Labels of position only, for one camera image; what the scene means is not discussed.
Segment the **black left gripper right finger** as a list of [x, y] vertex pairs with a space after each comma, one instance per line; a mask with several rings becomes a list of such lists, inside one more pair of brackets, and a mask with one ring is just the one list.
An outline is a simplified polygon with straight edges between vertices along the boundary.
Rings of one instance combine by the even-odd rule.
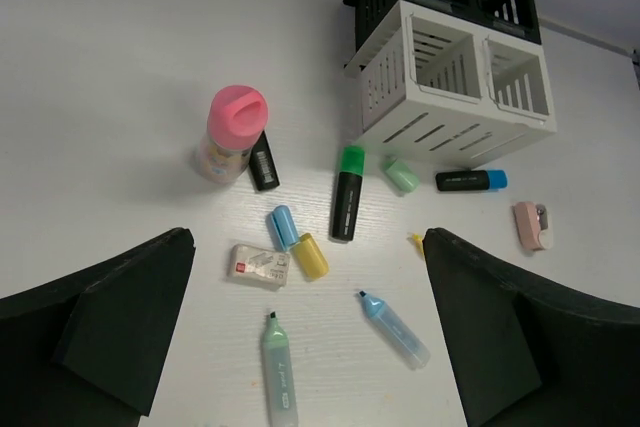
[[470, 426], [636, 426], [639, 310], [500, 260], [444, 228], [426, 270]]

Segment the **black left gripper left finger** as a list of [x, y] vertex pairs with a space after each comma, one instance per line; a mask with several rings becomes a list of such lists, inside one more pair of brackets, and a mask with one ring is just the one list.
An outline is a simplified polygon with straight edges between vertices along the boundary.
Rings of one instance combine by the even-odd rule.
[[4, 426], [136, 426], [149, 416], [195, 256], [171, 229], [1, 301]]

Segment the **black blue capped highlighter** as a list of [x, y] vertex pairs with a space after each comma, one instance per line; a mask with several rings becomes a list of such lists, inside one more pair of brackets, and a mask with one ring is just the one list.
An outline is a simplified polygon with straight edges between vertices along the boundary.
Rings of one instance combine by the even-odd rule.
[[440, 192], [497, 191], [508, 186], [503, 170], [462, 170], [439, 172], [435, 175]]

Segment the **white eraser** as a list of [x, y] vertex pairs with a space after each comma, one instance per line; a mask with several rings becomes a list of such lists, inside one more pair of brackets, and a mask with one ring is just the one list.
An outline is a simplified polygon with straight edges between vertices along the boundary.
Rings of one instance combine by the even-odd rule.
[[278, 290], [287, 284], [290, 263], [287, 252], [237, 244], [231, 250], [227, 276], [234, 282]]

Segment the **blue marker cap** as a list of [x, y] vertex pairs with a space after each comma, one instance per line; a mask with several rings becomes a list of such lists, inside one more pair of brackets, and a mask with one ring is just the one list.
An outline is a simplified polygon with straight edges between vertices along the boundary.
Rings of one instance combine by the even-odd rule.
[[287, 252], [299, 242], [299, 234], [288, 206], [277, 206], [268, 215], [268, 222], [275, 234], [275, 244], [280, 251]]

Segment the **black green capped highlighter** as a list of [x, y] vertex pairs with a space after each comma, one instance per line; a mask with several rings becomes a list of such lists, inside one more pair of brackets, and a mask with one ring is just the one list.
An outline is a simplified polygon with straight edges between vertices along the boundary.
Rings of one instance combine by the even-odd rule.
[[350, 242], [355, 235], [363, 184], [365, 151], [351, 145], [343, 149], [334, 188], [330, 236]]

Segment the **black orange capped highlighter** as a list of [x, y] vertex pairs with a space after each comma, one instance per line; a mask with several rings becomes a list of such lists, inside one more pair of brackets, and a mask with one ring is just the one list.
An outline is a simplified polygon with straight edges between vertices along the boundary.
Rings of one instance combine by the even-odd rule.
[[265, 131], [261, 133], [251, 150], [249, 171], [258, 192], [273, 190], [280, 185], [275, 161]]

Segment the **pink capped glue bottle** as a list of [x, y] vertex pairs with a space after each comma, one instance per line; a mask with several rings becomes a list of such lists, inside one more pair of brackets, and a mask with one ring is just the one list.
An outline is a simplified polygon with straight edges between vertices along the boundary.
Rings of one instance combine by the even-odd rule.
[[233, 183], [247, 168], [268, 116], [267, 102], [255, 88], [230, 85], [219, 90], [196, 151], [200, 172], [214, 182]]

